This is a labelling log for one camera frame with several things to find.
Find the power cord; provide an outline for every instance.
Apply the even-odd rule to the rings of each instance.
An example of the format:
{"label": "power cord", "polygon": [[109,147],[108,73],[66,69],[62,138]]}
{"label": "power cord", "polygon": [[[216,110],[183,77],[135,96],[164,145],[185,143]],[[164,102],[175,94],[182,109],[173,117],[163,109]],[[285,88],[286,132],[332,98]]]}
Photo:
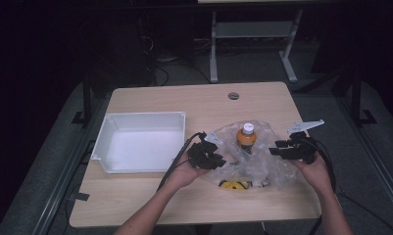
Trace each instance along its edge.
{"label": "power cord", "polygon": [[[334,170],[333,170],[333,164],[331,162],[331,157],[327,151],[327,148],[320,142],[320,141],[316,141],[320,146],[322,146],[324,148],[323,150],[319,150],[320,155],[322,156],[326,166],[327,166],[327,171],[330,177],[330,181],[331,181],[331,186],[333,189],[333,192],[336,194],[335,189],[336,189],[336,178],[334,175]],[[360,204],[358,201],[352,199],[351,197],[347,196],[345,194],[345,191],[343,191],[343,189],[341,187],[339,187],[340,189],[340,193],[336,194],[339,195],[347,200],[349,200],[350,202],[354,203],[355,205],[357,205],[359,208],[363,209],[364,211],[368,212],[369,214],[371,214],[372,216],[374,216],[375,218],[377,218],[380,222],[382,222],[383,224],[385,224],[392,232],[393,232],[393,226],[391,224],[389,224],[385,219],[381,218],[379,215],[377,215],[376,213],[374,213],[373,211],[369,210],[368,208],[364,207],[362,204]],[[321,216],[318,218],[318,220],[316,221],[315,225],[313,226],[312,230],[310,231],[309,235],[313,235],[316,234],[319,226],[321,225]]]}

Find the white tray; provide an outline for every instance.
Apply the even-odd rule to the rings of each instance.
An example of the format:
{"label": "white tray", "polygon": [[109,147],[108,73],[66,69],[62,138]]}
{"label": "white tray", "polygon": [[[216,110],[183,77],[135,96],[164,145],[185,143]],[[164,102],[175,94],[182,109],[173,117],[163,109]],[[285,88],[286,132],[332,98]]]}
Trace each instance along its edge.
{"label": "white tray", "polygon": [[166,172],[184,131],[185,112],[107,114],[91,159],[107,173]]}

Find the black wall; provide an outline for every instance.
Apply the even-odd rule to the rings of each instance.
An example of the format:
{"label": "black wall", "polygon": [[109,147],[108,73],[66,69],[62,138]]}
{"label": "black wall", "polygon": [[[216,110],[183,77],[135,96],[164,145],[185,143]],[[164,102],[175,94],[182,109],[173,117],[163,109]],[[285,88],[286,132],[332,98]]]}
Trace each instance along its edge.
{"label": "black wall", "polygon": [[62,5],[0,1],[0,221],[74,87]]}

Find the table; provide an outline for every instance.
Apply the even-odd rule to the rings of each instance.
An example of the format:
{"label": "table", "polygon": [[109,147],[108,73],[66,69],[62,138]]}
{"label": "table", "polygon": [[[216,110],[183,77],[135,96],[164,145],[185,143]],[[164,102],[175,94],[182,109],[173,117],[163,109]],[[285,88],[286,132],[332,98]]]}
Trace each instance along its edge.
{"label": "table", "polygon": [[[228,94],[236,92],[238,100]],[[244,119],[268,122],[283,139],[287,128],[301,117],[283,82],[122,88],[114,91],[107,114],[186,112],[186,138]],[[118,226],[156,192],[160,173],[107,174],[90,161],[71,215],[73,227]],[[283,189],[274,186],[246,191],[225,190],[204,178],[172,198],[158,224],[197,224],[316,218],[319,200],[301,178]]]}

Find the clear plastic bag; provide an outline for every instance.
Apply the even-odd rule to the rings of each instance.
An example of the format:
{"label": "clear plastic bag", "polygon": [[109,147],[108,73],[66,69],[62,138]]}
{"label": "clear plastic bag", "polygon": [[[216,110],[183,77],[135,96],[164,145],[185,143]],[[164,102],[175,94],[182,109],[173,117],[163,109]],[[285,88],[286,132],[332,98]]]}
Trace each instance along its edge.
{"label": "clear plastic bag", "polygon": [[[254,124],[257,141],[252,154],[242,150],[236,141],[236,133],[244,123]],[[205,138],[218,146],[217,154],[223,156],[226,164],[209,172],[206,177],[216,185],[224,181],[251,182],[253,186],[264,187],[270,184],[278,188],[294,182],[297,168],[280,156],[272,156],[269,148],[280,140],[270,125],[260,120],[239,121],[217,129]]]}

